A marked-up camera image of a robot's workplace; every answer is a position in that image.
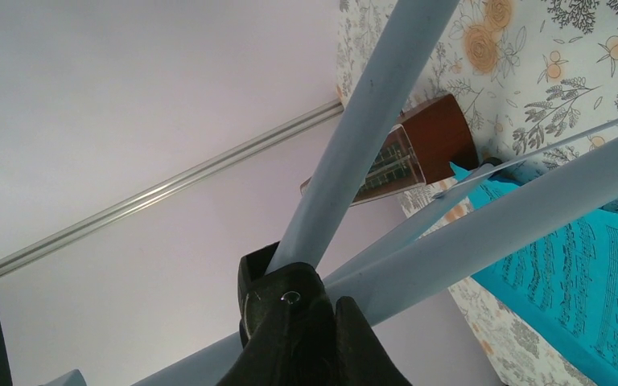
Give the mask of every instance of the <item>floral tablecloth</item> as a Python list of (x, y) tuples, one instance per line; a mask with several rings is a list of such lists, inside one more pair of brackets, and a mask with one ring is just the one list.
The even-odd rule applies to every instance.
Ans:
[[(340, 0), (337, 82), (348, 103), (396, 0)], [(505, 160), (618, 117), (618, 0), (463, 0), (404, 109), (454, 95), (478, 154)], [(618, 126), (534, 155), (525, 183), (618, 136)], [(410, 216), (452, 181), (400, 195)], [(443, 226), (471, 211), (464, 201)], [(604, 209), (618, 212), (618, 199)], [(519, 317), (468, 278), (450, 288), (506, 384), (591, 384)]]

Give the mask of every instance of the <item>wall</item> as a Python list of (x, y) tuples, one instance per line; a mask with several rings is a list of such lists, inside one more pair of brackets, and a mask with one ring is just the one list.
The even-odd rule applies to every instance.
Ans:
[(0, 0), (0, 258), (334, 99), (337, 12)]
[[(237, 330), (240, 256), (276, 241), (336, 120), (0, 279), (17, 386), (79, 368), (90, 386), (131, 384)], [(395, 198), (349, 210), (322, 275), (404, 220)], [(414, 384), (494, 385), (448, 294), (377, 328)]]

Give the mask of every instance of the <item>orange flower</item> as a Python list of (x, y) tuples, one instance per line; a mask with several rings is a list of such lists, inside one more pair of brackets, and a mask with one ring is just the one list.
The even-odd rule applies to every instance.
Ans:
[(492, 34), (480, 25), (468, 28), (465, 34), (465, 53), (474, 69), (483, 74), (491, 73), (499, 59)]
[(487, 27), (493, 31), (508, 26), (513, 13), (511, 0), (488, 0), (484, 7), (484, 18)]

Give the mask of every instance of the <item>black clamp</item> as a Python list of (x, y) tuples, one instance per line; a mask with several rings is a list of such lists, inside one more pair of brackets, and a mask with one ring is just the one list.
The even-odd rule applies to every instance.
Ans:
[(332, 304), (305, 263), (265, 274), (278, 243), (241, 258), (244, 350), (219, 385), (410, 385), (352, 298)]

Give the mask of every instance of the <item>blue paper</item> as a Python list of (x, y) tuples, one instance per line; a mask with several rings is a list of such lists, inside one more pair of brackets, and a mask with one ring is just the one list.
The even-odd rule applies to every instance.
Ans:
[[(518, 187), (487, 181), (469, 198), (482, 207)], [(595, 210), (472, 277), (584, 375), (618, 385), (618, 214)]]

